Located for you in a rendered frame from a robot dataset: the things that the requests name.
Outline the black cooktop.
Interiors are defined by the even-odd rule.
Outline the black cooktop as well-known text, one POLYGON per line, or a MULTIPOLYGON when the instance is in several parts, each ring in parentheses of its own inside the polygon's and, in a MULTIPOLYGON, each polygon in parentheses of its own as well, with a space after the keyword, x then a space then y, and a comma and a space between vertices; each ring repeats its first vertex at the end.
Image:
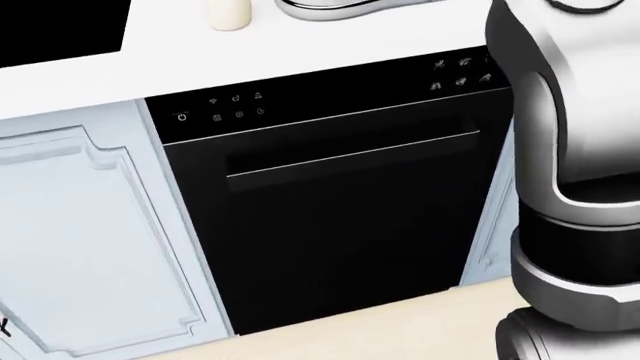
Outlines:
POLYGON ((116 53, 131 0, 0 0, 0 68, 116 53))

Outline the cream cylindrical container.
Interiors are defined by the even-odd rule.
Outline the cream cylindrical container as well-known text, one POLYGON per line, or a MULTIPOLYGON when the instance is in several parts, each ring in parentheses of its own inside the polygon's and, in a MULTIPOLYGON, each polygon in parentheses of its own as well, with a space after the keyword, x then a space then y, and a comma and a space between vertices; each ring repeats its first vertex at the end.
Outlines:
POLYGON ((208 25, 217 31, 243 29, 252 20, 251 0, 206 0, 208 25))

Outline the silver stand mixer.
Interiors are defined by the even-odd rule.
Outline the silver stand mixer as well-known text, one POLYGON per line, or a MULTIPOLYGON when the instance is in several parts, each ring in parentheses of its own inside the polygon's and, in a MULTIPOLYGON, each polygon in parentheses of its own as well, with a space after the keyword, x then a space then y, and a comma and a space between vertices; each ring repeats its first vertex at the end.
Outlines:
POLYGON ((274 0, 284 14, 299 20, 334 21, 361 17, 393 8, 442 0, 274 0))

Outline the light blue cabinet door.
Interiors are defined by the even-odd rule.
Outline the light blue cabinet door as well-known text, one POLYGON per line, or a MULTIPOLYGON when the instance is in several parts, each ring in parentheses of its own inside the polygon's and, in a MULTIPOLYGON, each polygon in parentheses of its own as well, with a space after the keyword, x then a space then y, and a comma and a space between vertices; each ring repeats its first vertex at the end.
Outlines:
POLYGON ((0 120, 0 360, 232 334, 144 101, 0 120))
POLYGON ((510 275, 510 238, 517 224, 514 131, 509 130, 459 282, 461 287, 510 275))

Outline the black dishwasher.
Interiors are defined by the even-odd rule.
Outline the black dishwasher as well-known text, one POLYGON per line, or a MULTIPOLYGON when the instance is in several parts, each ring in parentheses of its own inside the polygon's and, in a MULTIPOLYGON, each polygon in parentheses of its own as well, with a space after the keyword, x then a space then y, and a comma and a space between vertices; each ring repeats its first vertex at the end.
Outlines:
POLYGON ((456 286, 513 98, 479 46, 145 103, 248 335, 456 286))

